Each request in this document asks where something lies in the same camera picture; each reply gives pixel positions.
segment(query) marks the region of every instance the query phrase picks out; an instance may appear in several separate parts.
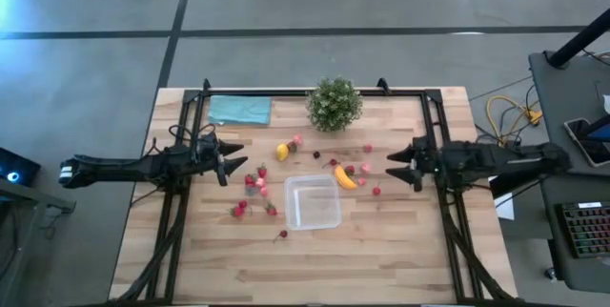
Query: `transparent plastic bin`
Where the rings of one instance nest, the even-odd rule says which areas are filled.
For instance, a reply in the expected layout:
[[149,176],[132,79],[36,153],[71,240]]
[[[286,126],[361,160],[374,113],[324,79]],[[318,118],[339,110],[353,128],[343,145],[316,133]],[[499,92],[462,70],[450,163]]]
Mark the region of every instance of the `transparent plastic bin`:
[[286,179],[284,197],[286,225],[291,230],[329,229],[341,223],[339,189],[329,174]]

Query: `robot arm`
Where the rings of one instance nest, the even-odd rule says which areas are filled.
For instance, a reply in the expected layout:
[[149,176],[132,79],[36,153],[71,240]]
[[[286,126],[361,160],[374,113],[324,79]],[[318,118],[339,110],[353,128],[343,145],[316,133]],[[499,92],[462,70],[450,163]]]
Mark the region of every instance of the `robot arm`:
[[570,168],[568,154],[559,146],[544,143],[505,149],[491,144],[452,141],[440,150],[429,146],[427,137],[416,137],[405,150],[388,159],[409,163],[406,168],[388,169],[391,174],[421,191],[425,174],[440,173],[437,183],[452,192],[463,192],[481,178],[497,175],[494,190],[509,191],[540,174],[565,172]]
[[243,145],[227,144],[216,138],[215,132],[196,140],[191,150],[185,145],[165,148],[158,154],[146,154],[139,159],[95,158],[77,154],[61,163],[59,183],[64,188],[80,188],[94,182],[151,182],[161,189],[169,188],[180,178],[214,170],[221,186],[227,185],[227,175],[248,157],[225,159],[224,156],[243,149]]

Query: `wooden table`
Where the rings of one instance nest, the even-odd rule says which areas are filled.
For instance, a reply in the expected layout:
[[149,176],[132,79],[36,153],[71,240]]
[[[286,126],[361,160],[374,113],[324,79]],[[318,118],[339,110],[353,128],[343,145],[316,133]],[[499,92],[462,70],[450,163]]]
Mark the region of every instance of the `wooden table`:
[[[474,140],[477,133],[465,89],[441,90],[452,139]],[[173,144],[167,129],[177,123],[183,92],[159,91],[148,145],[154,136],[157,146]],[[228,187],[219,187],[215,174],[194,177],[174,302],[455,302],[432,180],[425,180],[424,190],[415,193],[384,173],[386,168],[400,166],[388,161],[387,154],[404,149],[413,136],[425,134],[418,98],[365,97],[362,117],[339,133],[315,131],[303,102],[301,97],[274,98],[269,126],[217,128],[219,138],[245,145],[230,157],[247,155],[250,159],[230,177]],[[296,133],[304,139],[298,153],[281,163],[275,160],[277,144],[289,141]],[[362,151],[365,143],[373,144],[372,153]],[[321,153],[318,160],[312,156],[314,151]],[[322,164],[331,158],[344,165],[359,167],[368,162],[373,167],[366,186],[340,191],[342,223],[331,230],[289,230],[286,239],[272,243],[279,231],[286,229],[284,180],[330,174],[331,169],[322,168]],[[277,216],[266,215],[261,197],[244,194],[244,175],[254,173],[262,162],[269,169],[270,199],[279,211]],[[382,193],[373,196],[371,191],[377,182]],[[137,184],[133,198],[152,188],[150,184]],[[242,199],[254,206],[253,215],[231,217],[227,210]],[[503,289],[515,296],[491,194],[474,189],[464,199],[478,257]],[[131,209],[111,297],[122,294],[151,257],[162,200],[163,194],[154,194]],[[468,286],[463,260],[461,267]],[[164,284],[163,269],[167,267],[161,270],[160,284]]]

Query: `banana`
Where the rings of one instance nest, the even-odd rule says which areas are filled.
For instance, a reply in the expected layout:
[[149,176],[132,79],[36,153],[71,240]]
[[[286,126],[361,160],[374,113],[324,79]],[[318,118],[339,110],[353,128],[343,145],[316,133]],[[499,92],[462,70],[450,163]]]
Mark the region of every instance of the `banana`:
[[288,158],[288,145],[279,144],[277,145],[277,149],[275,149],[275,155],[277,156],[277,160],[282,161]]
[[339,185],[345,189],[357,188],[356,183],[345,174],[345,170],[340,165],[335,166],[335,178]]

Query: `floor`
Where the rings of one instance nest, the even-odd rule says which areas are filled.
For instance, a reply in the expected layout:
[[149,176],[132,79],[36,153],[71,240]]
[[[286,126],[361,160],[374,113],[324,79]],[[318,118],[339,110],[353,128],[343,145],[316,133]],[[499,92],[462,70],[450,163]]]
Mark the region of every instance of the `floor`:
[[[19,305],[106,299],[132,184],[64,190],[58,164],[73,154],[138,156],[157,88],[199,87],[204,78],[217,87],[311,86],[339,74],[357,85],[379,77],[391,86],[460,85],[488,128],[484,94],[518,82],[494,93],[523,101],[532,85],[521,80],[530,74],[527,54],[557,49],[607,1],[0,0],[0,101],[8,111],[0,146],[43,165],[38,187],[77,200],[53,240],[36,239]],[[261,36],[311,28],[345,32]],[[352,28],[363,30],[345,30]],[[378,28],[389,29],[363,35]],[[589,50],[609,48],[606,35]],[[522,136],[544,141],[543,125]],[[605,304],[605,295],[541,276],[550,264],[544,241],[507,238],[507,249],[526,300]]]

